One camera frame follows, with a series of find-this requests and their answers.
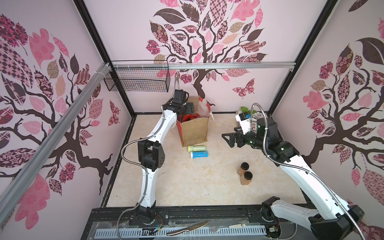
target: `black lid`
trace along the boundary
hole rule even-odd
[[[241,168],[242,168],[243,170],[247,171],[247,170],[249,169],[249,164],[246,163],[246,162],[243,162],[243,163],[241,164]]]
[[[251,172],[245,172],[244,173],[244,177],[245,177],[246,180],[251,180],[253,175],[252,175]]]

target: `knife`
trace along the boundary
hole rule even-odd
[[[167,233],[167,236],[174,236],[174,235],[180,234],[182,232],[191,232],[191,231],[196,230],[198,228],[204,227],[208,223],[209,223],[209,221],[205,221],[205,222],[201,222],[201,223],[192,225],[190,227],[186,227],[186,228],[182,228],[182,229],[179,229],[179,230],[176,230],[173,232],[169,232],[169,233]]]

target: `wall-mounted basket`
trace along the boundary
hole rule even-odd
[[[109,72],[104,78],[109,91],[118,91],[116,80],[121,82],[124,91],[168,92],[168,61],[126,60],[113,61],[118,78]]]

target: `spice jar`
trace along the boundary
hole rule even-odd
[[[241,185],[248,185],[252,181],[252,173],[251,172],[245,172],[241,177],[240,177],[240,183]]]
[[[243,162],[240,165],[240,168],[237,170],[237,174],[242,176],[248,169],[249,169],[249,164],[246,162]]]

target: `marble floor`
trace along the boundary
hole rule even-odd
[[[138,115],[130,141],[146,137],[160,115]],[[162,144],[166,154],[156,186],[157,206],[261,204],[271,196],[295,204],[306,203],[299,186],[258,149],[245,145],[230,148],[222,133],[233,132],[234,114],[214,114],[209,121],[208,157],[191,159],[181,147],[177,127],[171,128]],[[125,157],[138,161],[137,144],[128,146]],[[250,185],[241,185],[236,171],[242,162],[250,165]],[[122,161],[107,207],[134,206],[140,197],[141,168]]]

